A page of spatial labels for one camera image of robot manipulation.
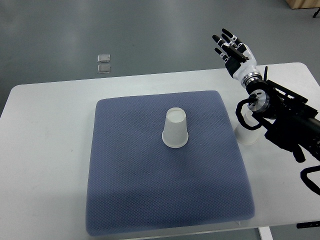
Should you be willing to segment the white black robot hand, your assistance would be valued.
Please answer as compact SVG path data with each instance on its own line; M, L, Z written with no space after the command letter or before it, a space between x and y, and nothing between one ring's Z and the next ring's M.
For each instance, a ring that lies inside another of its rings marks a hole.
M223 60L229 75L246 88L250 82L261 81L262 74L257 69L257 61L250 48L236 35L223 28L221 36L213 35L217 44L214 49Z

